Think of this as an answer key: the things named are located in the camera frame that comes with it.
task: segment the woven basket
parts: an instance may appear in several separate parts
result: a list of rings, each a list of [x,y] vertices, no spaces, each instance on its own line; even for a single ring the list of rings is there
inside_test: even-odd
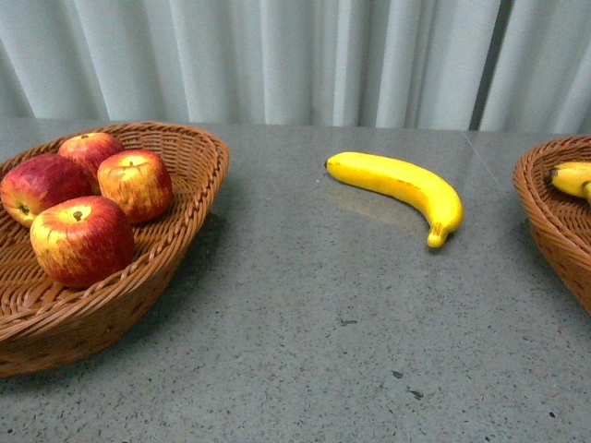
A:
[[[228,167],[227,147],[195,127],[138,122],[83,132],[90,131],[108,132],[126,149],[158,152],[173,178],[173,202],[159,218],[134,227],[134,261],[84,291],[50,280],[33,254],[29,230],[0,208],[0,377],[67,365],[117,341],[163,293]],[[57,152],[73,135],[2,163],[0,180],[32,156]]]
[[[544,181],[546,171],[567,161],[591,162],[591,136],[556,138],[533,147],[515,164],[513,184],[537,247],[591,314],[591,205]]]

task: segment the pleated curtain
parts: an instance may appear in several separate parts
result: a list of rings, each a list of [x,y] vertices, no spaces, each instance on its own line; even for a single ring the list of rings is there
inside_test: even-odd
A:
[[[0,115],[591,132],[591,2],[0,0]]]

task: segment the granite countertop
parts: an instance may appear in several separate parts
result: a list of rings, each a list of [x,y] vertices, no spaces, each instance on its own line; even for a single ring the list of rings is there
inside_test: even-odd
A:
[[[103,124],[0,119],[0,155]],[[105,351],[0,379],[0,441],[591,440],[591,318],[513,190],[549,135],[203,127],[230,168],[169,287]],[[441,174],[462,227],[429,251],[417,211],[327,175],[342,150]]]

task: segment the banana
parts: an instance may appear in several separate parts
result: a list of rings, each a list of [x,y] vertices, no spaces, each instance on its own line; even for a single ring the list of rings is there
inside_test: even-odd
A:
[[[337,180],[408,203],[427,219],[427,245],[440,247],[448,233],[462,223],[464,210],[457,192],[433,172],[410,162],[366,154],[341,152],[324,167]]]
[[[546,172],[544,181],[566,194],[586,198],[584,184],[591,182],[591,162],[559,163]]]

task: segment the red apple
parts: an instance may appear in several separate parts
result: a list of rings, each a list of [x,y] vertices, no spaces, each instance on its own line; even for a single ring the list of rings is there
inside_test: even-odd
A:
[[[126,214],[109,198],[72,198],[39,214],[30,242],[42,269],[65,286],[82,288],[124,269],[134,255]]]
[[[105,159],[97,174],[101,194],[117,203],[132,223],[161,215],[173,199],[163,159],[151,150],[124,150]]]
[[[92,193],[101,194],[96,173],[104,159],[124,149],[123,143],[106,132],[89,132],[64,141],[57,153],[79,164],[92,186]]]
[[[23,226],[53,205],[92,193],[82,168],[57,154],[41,154],[12,168],[0,184],[6,212]]]

